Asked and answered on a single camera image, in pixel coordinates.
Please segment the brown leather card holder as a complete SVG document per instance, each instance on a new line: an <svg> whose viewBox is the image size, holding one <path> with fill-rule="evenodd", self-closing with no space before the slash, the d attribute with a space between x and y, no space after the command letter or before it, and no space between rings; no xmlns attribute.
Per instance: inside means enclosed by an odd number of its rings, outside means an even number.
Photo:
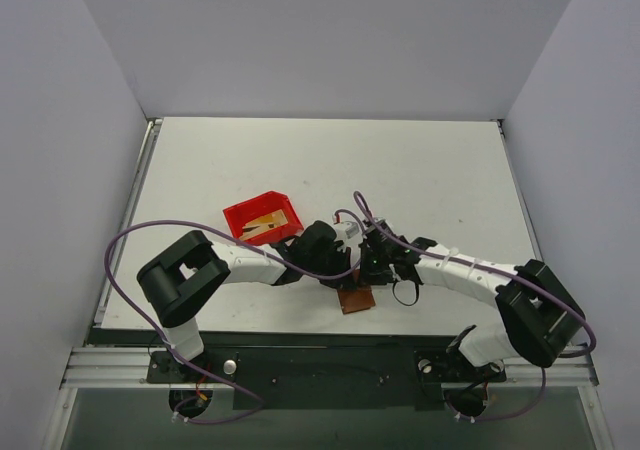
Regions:
<svg viewBox="0 0 640 450"><path fill-rule="evenodd" d="M344 315L362 312L376 306L372 287L360 281L359 273L359 270L355 270L352 273L353 288L343 287L336 290L340 308Z"/></svg>

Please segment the red plastic bin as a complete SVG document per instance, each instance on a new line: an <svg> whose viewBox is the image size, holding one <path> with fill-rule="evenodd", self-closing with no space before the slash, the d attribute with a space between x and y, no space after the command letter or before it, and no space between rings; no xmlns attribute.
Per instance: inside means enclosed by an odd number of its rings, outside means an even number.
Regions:
<svg viewBox="0 0 640 450"><path fill-rule="evenodd" d="M304 229L289 197L275 191L227 207L223 214L235 238L256 246L277 243Z"/></svg>

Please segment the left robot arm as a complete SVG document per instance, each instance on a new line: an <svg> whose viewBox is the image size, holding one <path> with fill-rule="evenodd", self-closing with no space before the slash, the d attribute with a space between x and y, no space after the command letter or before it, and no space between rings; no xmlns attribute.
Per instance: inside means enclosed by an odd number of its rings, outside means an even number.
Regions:
<svg viewBox="0 0 640 450"><path fill-rule="evenodd" d="M181 380L200 378L206 367L196 315L223 284L283 286L312 273L335 289L353 289L349 241L360 233L354 222L316 221L300 235L255 252L211 242L193 230L139 270L136 279L159 319L165 341L175 350L170 369Z"/></svg>

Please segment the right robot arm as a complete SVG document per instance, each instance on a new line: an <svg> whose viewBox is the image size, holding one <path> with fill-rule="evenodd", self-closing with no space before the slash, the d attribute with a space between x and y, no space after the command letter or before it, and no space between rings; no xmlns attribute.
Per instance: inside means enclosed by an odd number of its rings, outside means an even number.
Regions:
<svg viewBox="0 0 640 450"><path fill-rule="evenodd" d="M584 312L542 261L504 265L473 258L419 237L411 242L395 234L383 219L367 220L361 243L360 276L370 285L410 282L440 287L495 309L500 320L472 324L447 348L449 372L468 379L482 367L521 357L549 368L559 358L576 358L567 346Z"/></svg>

